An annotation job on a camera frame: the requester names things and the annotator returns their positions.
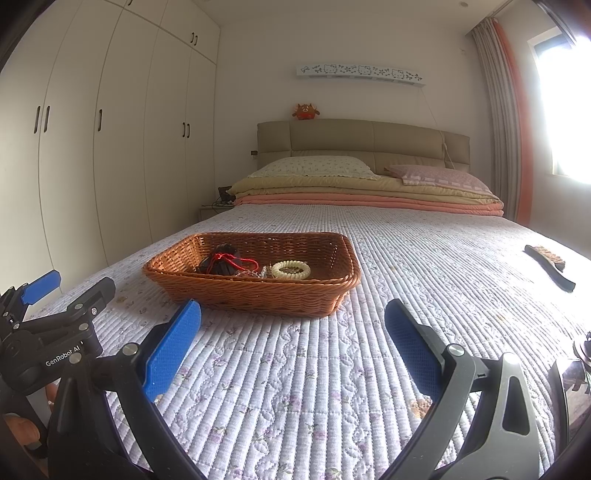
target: pillow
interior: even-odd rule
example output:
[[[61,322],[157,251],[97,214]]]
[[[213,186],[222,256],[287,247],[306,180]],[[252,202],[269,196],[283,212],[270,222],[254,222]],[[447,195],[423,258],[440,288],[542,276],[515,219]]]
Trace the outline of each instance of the pillow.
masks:
[[[379,175],[372,172],[360,159],[338,155],[282,158],[250,174],[249,178],[291,177],[293,175],[379,180]]]
[[[435,185],[496,198],[484,183],[465,171],[427,165],[390,165],[384,170],[391,177],[401,179],[405,185]]]

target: wall decoration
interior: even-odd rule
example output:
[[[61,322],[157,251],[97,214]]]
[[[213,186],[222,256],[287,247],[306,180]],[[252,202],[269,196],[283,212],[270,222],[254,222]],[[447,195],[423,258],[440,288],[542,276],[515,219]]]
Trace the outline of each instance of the wall decoration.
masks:
[[[379,80],[416,87],[425,85],[423,77],[416,72],[357,63],[309,63],[298,65],[295,71],[298,77]]]

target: brush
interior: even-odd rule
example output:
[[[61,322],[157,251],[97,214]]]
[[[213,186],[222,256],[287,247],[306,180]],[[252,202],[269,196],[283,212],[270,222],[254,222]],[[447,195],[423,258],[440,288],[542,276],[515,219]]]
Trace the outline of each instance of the brush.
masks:
[[[531,258],[536,260],[544,270],[546,270],[546,273],[560,288],[569,293],[574,290],[576,283],[562,275],[564,267],[566,266],[566,263],[562,258],[558,255],[554,255],[544,247],[532,247],[531,245],[526,245],[524,251]]]

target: white wall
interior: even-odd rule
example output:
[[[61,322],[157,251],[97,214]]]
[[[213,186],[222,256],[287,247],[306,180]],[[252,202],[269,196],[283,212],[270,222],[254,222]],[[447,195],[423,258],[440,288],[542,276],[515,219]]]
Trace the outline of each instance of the white wall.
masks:
[[[591,258],[591,185],[552,175],[540,77],[528,40],[556,25],[531,0],[516,0],[499,16],[528,94],[534,133],[534,195],[530,228]]]
[[[215,105],[216,185],[256,170],[256,124],[291,119],[313,102],[321,118],[435,128],[420,89],[368,80],[296,78],[296,65],[367,62],[421,73],[439,128],[470,137],[472,173],[489,183],[488,98],[471,38],[416,20],[315,13],[222,27]]]

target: nightstand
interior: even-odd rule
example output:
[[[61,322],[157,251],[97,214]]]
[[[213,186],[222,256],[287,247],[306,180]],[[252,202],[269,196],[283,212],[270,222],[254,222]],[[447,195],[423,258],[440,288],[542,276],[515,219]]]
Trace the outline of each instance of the nightstand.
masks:
[[[208,218],[216,216],[218,213],[227,212],[228,210],[232,210],[234,205],[202,205],[199,209],[199,221],[203,222]]]

